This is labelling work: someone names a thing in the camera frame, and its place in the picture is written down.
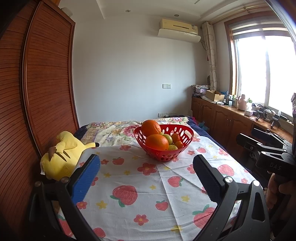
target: red fruit basket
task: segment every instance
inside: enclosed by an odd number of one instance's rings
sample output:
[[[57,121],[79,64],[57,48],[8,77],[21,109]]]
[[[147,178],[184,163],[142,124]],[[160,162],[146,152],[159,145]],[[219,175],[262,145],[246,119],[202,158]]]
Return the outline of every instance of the red fruit basket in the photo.
[[[146,136],[142,134],[141,126],[137,127],[133,133],[139,145],[144,149],[144,151],[148,153],[149,156],[155,158],[158,161],[171,161],[187,148],[187,146],[190,144],[190,142],[194,137],[194,133],[190,127],[184,126],[184,125],[172,124],[172,125],[160,125],[160,127],[164,134],[169,134],[169,135],[172,135],[173,133],[179,134],[180,141],[183,143],[184,146],[178,150],[159,151],[145,145]]]

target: strawberry print tablecloth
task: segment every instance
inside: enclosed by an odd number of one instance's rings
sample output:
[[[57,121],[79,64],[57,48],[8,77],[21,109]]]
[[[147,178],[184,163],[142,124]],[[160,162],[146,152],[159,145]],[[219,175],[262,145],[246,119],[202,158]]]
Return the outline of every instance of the strawberry print tablecloth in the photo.
[[[170,162],[150,158],[139,145],[122,145],[89,148],[76,168],[92,153],[100,156],[101,168],[77,208],[103,240],[193,240],[217,206],[192,167],[197,154],[236,182],[254,180],[228,153],[196,132],[188,148]],[[61,210],[58,217],[65,234],[74,238]]]

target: yellow plush toy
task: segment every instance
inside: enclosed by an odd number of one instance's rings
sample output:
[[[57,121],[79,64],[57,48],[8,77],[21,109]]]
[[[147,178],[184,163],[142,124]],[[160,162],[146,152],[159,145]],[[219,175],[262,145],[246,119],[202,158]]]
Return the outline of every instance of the yellow plush toy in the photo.
[[[59,181],[62,177],[70,177],[82,154],[90,147],[99,146],[98,143],[84,145],[70,132],[63,131],[57,136],[59,143],[51,147],[41,158],[40,167],[48,179]]]

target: kettle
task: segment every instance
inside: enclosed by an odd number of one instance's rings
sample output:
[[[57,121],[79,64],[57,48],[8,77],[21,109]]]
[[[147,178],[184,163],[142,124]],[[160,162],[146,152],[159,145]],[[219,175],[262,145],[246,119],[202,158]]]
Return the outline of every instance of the kettle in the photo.
[[[237,108],[239,110],[246,110],[246,109],[248,109],[248,107],[247,107],[247,101],[245,99],[246,99],[246,96],[245,95],[239,96],[238,106],[237,106]]]

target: silver bolt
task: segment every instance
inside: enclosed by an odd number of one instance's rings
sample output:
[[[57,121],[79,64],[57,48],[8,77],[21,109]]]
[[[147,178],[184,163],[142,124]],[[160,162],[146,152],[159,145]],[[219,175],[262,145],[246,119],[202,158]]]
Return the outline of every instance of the silver bolt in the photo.
[[[253,184],[254,184],[256,187],[259,187],[260,182],[258,182],[257,180],[254,180],[254,181],[253,181]]]
[[[61,182],[62,183],[67,183],[67,182],[69,182],[69,178],[68,177],[62,177]]]
[[[227,183],[231,183],[231,182],[233,181],[233,179],[232,179],[231,177],[226,177],[226,178],[225,178],[225,181],[226,181]]]
[[[40,181],[35,182],[35,187],[40,187],[40,186],[41,186],[41,182]]]

